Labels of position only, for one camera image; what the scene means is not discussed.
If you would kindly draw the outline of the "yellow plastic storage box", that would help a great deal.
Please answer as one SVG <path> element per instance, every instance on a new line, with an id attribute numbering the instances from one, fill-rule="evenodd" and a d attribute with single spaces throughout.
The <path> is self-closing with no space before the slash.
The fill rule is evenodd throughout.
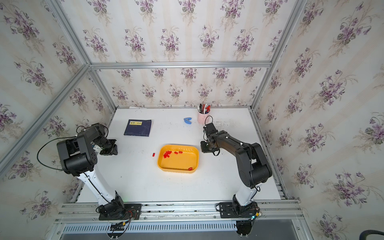
<path id="1" fill-rule="evenodd" d="M 164 159 L 163 154 L 166 151 L 182 151 L 183 153 Z M 159 152 L 157 165 L 164 172 L 192 174 L 199 166 L 199 151 L 193 146 L 164 145 Z"/>

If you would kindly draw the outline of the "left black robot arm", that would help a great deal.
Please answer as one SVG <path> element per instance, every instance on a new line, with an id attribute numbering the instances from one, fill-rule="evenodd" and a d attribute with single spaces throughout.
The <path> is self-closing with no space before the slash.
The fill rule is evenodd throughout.
<path id="1" fill-rule="evenodd" d="M 98 155 L 118 154 L 117 140 L 108 139 L 105 130 L 106 126 L 96 123 L 76 136 L 57 143 L 62 170 L 83 181 L 100 206 L 115 203 L 118 199 L 117 192 L 112 191 L 97 168 Z"/>

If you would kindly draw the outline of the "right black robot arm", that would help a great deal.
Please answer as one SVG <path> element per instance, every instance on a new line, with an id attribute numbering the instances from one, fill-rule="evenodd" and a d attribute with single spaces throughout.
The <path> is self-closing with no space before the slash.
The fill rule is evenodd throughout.
<path id="1" fill-rule="evenodd" d="M 233 138 L 226 131 L 204 131 L 201 142 L 203 153 L 217 156 L 220 150 L 225 150 L 236 158 L 242 187 L 234 196 L 234 203 L 239 207 L 251 204 L 253 197 L 259 191 L 257 187 L 272 177 L 273 171 L 267 157 L 258 143 L 245 143 Z"/>

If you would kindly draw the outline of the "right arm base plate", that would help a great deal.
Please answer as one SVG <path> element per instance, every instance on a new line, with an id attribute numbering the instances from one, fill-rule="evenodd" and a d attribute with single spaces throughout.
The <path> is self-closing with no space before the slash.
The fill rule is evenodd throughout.
<path id="1" fill-rule="evenodd" d="M 222 219 L 255 219 L 260 215 L 260 208 L 256 202 L 241 206 L 233 202 L 222 202 L 215 205 Z"/>

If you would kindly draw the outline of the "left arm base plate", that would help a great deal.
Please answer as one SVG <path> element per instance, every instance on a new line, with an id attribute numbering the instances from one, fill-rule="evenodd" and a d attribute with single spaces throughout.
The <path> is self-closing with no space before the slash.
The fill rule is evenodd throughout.
<path id="1" fill-rule="evenodd" d="M 108 204 L 99 206 L 97 212 L 100 221 L 139 220 L 141 210 L 142 204 L 124 204 L 124 207 Z"/>

